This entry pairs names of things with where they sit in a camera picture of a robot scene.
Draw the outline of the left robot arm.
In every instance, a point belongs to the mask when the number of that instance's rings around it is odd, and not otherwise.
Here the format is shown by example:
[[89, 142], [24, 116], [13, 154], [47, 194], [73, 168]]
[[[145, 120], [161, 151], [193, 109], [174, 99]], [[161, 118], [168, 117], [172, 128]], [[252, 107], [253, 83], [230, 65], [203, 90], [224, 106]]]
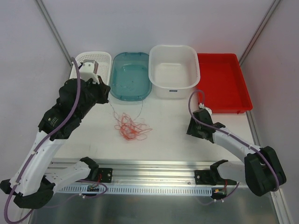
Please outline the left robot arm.
[[11, 179], [3, 180], [0, 188], [12, 193], [19, 208], [40, 209], [61, 188], [79, 180], [98, 179], [98, 164], [89, 157], [59, 172], [46, 174], [56, 152], [79, 127], [84, 116], [96, 104], [108, 103], [110, 87], [92, 79], [69, 79], [59, 89], [56, 104], [43, 116], [38, 125], [36, 140], [26, 161]]

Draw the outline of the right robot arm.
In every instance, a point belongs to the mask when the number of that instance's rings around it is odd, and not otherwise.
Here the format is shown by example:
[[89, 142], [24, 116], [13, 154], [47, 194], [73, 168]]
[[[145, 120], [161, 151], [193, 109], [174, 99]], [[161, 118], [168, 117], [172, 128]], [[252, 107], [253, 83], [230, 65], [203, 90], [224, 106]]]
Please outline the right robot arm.
[[276, 151], [270, 147], [250, 144], [232, 133], [220, 122], [214, 123], [207, 109], [190, 112], [187, 134], [218, 145], [240, 160], [240, 164], [222, 159], [210, 166], [201, 181], [221, 184], [225, 180], [247, 184], [256, 196], [274, 192], [286, 183], [286, 175]]

